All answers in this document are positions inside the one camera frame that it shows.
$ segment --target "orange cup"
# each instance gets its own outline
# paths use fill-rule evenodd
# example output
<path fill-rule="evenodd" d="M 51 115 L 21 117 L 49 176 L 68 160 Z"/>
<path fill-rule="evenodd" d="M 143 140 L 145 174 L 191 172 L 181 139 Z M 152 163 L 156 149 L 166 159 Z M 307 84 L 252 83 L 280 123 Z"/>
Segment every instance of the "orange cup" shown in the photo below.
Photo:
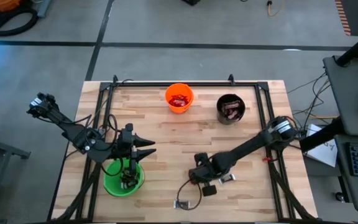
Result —
<path fill-rule="evenodd" d="M 172 99 L 172 96 L 179 95 L 179 94 L 183 96 L 187 96 L 189 103 L 181 107 L 172 106 L 171 104 L 169 104 L 169 101 Z M 193 102 L 193 98 L 194 98 L 193 91 L 188 85 L 183 83 L 175 83 L 170 87 L 168 87 L 167 90 L 165 91 L 165 101 L 168 103 L 169 108 L 174 113 L 181 114 L 184 113 L 186 110 L 188 110 L 190 108 L 191 103 Z"/>

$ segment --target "vacuum cleaner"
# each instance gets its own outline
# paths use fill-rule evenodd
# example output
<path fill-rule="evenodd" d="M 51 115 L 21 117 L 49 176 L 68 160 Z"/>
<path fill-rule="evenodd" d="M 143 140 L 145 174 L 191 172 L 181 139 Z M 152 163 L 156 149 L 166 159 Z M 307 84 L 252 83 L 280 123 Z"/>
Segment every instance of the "vacuum cleaner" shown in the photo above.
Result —
<path fill-rule="evenodd" d="M 0 0 L 0 28 L 13 17 L 23 13 L 32 15 L 29 22 L 12 30 L 0 30 L 0 37 L 21 34 L 31 29 L 38 21 L 37 11 L 32 8 L 31 0 Z"/>

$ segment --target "table leg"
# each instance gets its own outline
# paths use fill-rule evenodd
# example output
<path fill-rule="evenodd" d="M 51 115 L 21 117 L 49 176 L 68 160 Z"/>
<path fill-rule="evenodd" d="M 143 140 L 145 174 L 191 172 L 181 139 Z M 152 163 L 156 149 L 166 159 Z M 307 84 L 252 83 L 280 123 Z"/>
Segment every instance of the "table leg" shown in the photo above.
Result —
<path fill-rule="evenodd" d="M 23 151 L 21 149 L 18 149 L 18 148 L 12 147 L 12 146 L 8 146 L 7 144 L 1 143 L 1 142 L 0 142 L 0 150 L 10 152 L 13 155 L 18 155 L 22 159 L 28 159 L 31 154 L 31 152 L 26 152 L 26 151 Z"/>
<path fill-rule="evenodd" d="M 307 152 L 310 149 L 314 149 L 316 146 L 319 146 L 333 139 L 335 135 L 342 133 L 344 133 L 343 124 L 341 118 L 338 117 L 331 124 L 327 125 L 320 131 L 302 139 L 300 141 L 302 152 Z"/>

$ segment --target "red object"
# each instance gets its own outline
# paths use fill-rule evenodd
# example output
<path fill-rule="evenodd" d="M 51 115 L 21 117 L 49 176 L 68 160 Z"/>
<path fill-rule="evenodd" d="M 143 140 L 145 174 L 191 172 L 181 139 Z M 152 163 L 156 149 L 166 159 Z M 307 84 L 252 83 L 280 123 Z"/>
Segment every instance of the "red object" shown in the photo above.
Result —
<path fill-rule="evenodd" d="M 189 103 L 187 96 L 183 96 L 182 94 L 173 95 L 172 99 L 169 101 L 169 104 L 176 107 L 186 106 Z"/>
<path fill-rule="evenodd" d="M 266 158 L 263 158 L 262 161 L 264 162 L 270 162 L 272 160 L 272 158 L 270 157 L 266 157 Z"/>

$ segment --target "black cup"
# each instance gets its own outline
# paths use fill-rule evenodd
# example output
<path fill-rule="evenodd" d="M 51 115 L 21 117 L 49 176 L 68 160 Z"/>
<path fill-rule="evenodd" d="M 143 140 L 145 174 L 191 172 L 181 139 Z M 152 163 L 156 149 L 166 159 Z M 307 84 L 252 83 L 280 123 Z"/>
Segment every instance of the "black cup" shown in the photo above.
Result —
<path fill-rule="evenodd" d="M 234 102 L 237 100 L 240 101 L 240 105 L 237 108 L 238 114 L 235 115 L 235 117 L 233 117 L 233 119 L 229 119 L 227 117 L 227 115 L 223 113 L 222 106 L 224 103 L 230 103 L 230 102 Z M 242 116 L 246 112 L 246 104 L 236 94 L 226 94 L 226 95 L 221 96 L 218 99 L 218 102 L 216 103 L 216 109 L 218 111 L 218 121 L 222 124 L 229 125 L 229 124 L 232 124 L 232 123 L 235 123 L 235 122 L 241 120 Z"/>

